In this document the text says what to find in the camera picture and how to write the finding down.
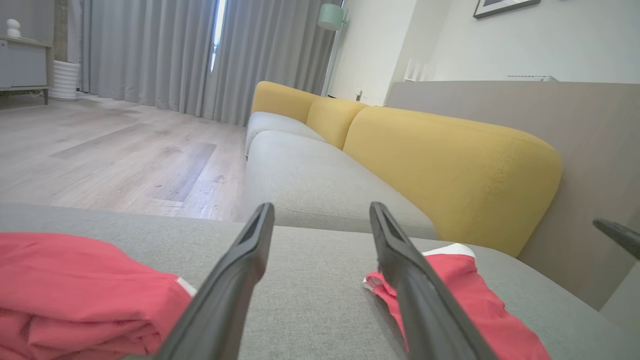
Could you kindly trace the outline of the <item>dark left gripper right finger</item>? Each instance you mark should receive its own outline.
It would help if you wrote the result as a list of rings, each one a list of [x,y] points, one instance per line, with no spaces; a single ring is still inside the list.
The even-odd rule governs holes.
[[[378,271],[397,294],[411,360],[495,360],[497,355],[381,202],[369,208]]]

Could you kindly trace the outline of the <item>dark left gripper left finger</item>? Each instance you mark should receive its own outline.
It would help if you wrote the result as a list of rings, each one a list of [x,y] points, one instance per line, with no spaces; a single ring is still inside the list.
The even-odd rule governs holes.
[[[254,287],[268,263],[275,208],[261,203],[154,355],[156,360],[236,360]]]

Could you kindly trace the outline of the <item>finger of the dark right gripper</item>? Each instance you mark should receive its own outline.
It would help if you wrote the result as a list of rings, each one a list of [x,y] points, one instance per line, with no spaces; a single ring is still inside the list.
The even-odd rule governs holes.
[[[630,227],[604,218],[595,218],[592,225],[636,260],[640,260],[640,233]]]

